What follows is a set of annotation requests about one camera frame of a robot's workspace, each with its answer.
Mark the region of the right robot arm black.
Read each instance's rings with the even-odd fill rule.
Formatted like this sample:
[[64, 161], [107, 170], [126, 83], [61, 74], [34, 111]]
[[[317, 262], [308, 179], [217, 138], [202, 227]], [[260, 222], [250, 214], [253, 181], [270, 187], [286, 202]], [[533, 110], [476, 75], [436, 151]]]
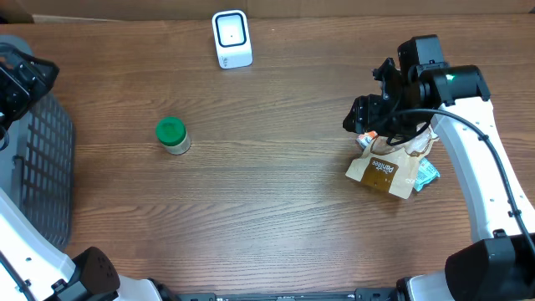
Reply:
[[343, 126], [373, 133], [348, 178], [407, 198], [435, 140], [451, 158], [472, 243], [436, 273], [394, 288], [359, 288], [359, 300], [524, 300], [534, 296], [534, 208], [508, 160], [491, 93], [474, 65], [452, 67], [435, 35], [402, 43], [373, 72], [380, 94], [358, 97]]

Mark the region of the orange tissue pack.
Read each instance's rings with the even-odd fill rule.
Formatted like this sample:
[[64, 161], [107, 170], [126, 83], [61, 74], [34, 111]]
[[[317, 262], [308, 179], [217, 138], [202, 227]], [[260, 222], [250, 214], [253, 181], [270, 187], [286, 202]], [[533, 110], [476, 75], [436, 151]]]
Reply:
[[378, 134], [375, 131], [366, 132], [363, 134], [358, 134], [356, 138], [356, 143], [358, 146], [360, 146], [363, 150], [366, 149], [366, 147], [378, 136]]

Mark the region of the clear jar white contents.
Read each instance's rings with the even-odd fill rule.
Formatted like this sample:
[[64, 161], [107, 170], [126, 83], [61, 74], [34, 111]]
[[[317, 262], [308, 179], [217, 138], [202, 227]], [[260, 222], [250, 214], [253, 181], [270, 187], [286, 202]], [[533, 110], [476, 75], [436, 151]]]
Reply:
[[185, 124], [176, 117], [165, 117], [155, 128], [159, 142], [173, 155], [182, 155], [191, 147], [191, 138]]

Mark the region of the teal snack packet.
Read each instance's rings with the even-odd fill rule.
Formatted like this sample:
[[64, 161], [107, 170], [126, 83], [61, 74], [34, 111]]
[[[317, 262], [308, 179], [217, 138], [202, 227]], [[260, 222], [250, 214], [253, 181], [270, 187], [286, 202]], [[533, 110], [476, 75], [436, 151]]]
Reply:
[[414, 189], [421, 191], [424, 186], [430, 184], [435, 179], [440, 178], [440, 172], [424, 157], [420, 160]]

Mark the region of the green bottle cap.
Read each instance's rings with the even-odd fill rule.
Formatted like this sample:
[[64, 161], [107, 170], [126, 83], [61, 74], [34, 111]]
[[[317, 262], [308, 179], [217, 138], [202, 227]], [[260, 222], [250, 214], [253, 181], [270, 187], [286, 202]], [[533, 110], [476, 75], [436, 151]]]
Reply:
[[169, 116], [157, 124], [155, 134], [162, 145], [175, 146], [186, 138], [186, 127], [180, 119]]

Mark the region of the beige dried mushroom bag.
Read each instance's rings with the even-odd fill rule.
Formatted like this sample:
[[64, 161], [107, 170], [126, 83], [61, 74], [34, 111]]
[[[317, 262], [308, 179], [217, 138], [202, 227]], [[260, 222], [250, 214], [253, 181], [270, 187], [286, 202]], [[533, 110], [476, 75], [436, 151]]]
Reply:
[[400, 145], [388, 145], [385, 137], [377, 136], [359, 158], [352, 160], [345, 175], [378, 191], [407, 199], [415, 191], [420, 160], [427, 157], [436, 141], [438, 135], [430, 127]]

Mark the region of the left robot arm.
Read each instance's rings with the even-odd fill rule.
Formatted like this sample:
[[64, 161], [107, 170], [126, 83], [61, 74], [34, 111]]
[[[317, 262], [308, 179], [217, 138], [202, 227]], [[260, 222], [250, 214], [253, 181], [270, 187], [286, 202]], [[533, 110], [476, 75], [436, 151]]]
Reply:
[[164, 284], [117, 273], [96, 247], [71, 258], [73, 121], [52, 88], [59, 68], [1, 37], [1, 298], [176, 300]]

